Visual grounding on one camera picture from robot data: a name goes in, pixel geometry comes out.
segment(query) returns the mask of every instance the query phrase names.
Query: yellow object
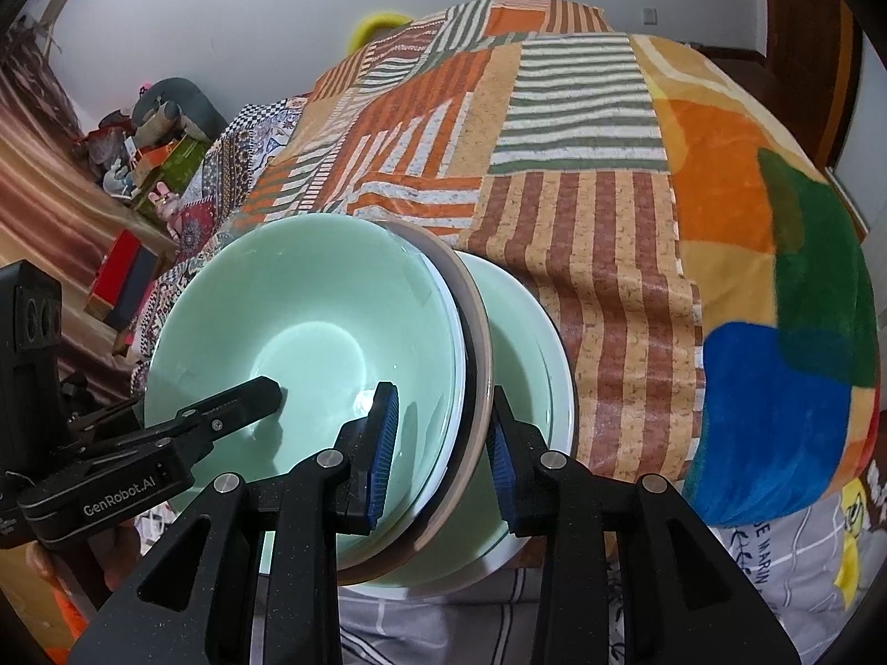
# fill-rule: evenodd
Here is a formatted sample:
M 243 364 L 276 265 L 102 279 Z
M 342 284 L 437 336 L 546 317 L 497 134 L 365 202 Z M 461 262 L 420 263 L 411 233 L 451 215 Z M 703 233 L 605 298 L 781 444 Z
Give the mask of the yellow object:
M 371 14 L 370 17 L 358 24 L 358 28 L 351 35 L 348 54 L 353 55 L 358 49 L 372 42 L 374 34 L 379 30 L 394 30 L 396 27 L 403 27 L 411 22 L 411 17 L 407 17 L 405 14 L 396 14 L 395 12 Z
M 841 508 L 844 510 L 844 557 L 835 578 L 835 587 L 844 595 L 844 607 L 850 607 L 859 587 L 859 550 L 856 538 L 865 523 L 866 491 L 862 482 L 855 479 L 842 492 Z

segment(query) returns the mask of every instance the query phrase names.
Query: green blanket patch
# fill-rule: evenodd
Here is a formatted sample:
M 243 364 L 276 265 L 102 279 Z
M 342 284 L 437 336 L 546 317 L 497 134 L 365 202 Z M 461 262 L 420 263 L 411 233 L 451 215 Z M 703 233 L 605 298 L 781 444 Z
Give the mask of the green blanket patch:
M 773 208 L 782 356 L 801 372 L 875 387 L 875 302 L 850 215 L 777 153 L 758 150 L 757 161 Z

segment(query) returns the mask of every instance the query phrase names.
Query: stuffed toy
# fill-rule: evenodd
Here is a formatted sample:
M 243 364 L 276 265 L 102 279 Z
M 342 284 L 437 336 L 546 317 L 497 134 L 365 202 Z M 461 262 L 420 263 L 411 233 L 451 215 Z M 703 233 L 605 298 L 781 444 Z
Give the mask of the stuffed toy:
M 174 242 L 179 242 L 182 235 L 182 198 L 171 192 L 166 182 L 158 182 L 154 192 L 148 193 L 148 199 L 154 205 L 157 216 L 167 223 L 170 237 Z
M 105 173 L 102 188 L 110 195 L 130 198 L 136 191 L 136 185 L 132 181 L 130 168 L 123 165 L 119 157 L 112 163 L 111 169 Z

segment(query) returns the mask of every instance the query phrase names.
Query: patterned cloth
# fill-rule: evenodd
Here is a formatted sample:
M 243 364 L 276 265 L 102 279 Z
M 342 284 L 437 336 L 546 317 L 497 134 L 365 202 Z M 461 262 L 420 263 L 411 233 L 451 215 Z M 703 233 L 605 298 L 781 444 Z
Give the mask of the patterned cloth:
M 244 166 L 229 162 L 203 177 L 219 181 L 225 167 L 241 181 Z M 875 317 L 849 218 L 785 128 L 689 48 L 611 32 L 599 10 L 570 2 L 451 8 L 319 79 L 260 171 L 251 190 L 233 186 L 220 210 L 231 216 L 200 256 L 158 288 L 140 324 L 146 356 L 185 284 L 234 238 L 305 212 L 393 214 L 507 268 L 538 297 L 575 377 L 574 454 L 596 473 L 686 479 L 707 522 L 787 516 L 789 531 L 805 508 L 834 519 L 834 503 L 817 501 L 870 460 Z M 814 603 L 826 609 L 846 587 L 833 576 L 839 531 L 828 552 L 815 548 L 828 555 Z M 486 661 L 525 659 L 525 644 L 509 654 L 500 637 L 522 600 L 490 596 L 487 622 L 471 597 L 417 604 L 437 623 L 428 632 L 415 627 L 419 610 L 389 621 L 392 604 L 352 613 L 346 600 L 346 651 L 354 662 L 424 662 L 432 651 L 455 662 L 440 657 L 486 642 L 469 621 L 495 634 L 499 617 Z M 618 650 L 616 591 L 611 600 Z M 832 624 L 814 618 L 812 639 L 798 642 L 815 652 Z
M 259 175 L 287 144 L 306 99 L 291 97 L 258 107 L 247 105 L 213 144 L 182 201 L 179 262 L 152 285 L 136 320 L 132 348 L 150 358 L 172 306 L 194 275 L 223 247 L 220 228 L 250 193 Z M 132 373 L 134 392 L 145 390 L 148 363 Z
M 843 553 L 856 548 L 847 525 L 842 494 L 835 493 L 785 518 L 715 531 L 779 617 L 804 665 L 837 637 L 856 593 L 858 573 L 843 574 L 853 566 Z

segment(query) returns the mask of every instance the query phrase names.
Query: mint green bowl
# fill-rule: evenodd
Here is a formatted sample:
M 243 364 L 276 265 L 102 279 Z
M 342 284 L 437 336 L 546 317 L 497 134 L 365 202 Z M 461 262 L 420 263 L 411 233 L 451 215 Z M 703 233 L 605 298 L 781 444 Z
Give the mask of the mint green bowl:
M 377 383 L 390 381 L 400 420 L 383 529 L 414 501 L 441 451 L 455 397 L 450 328 L 421 255 L 371 222 L 302 215 L 230 244 L 167 318 L 148 373 L 145 423 L 259 375 L 281 384 L 284 405 L 217 441 L 174 507 L 182 510 L 220 473 L 268 478 L 330 448 L 344 423 L 367 413 Z M 337 550 L 360 542 L 340 535 Z

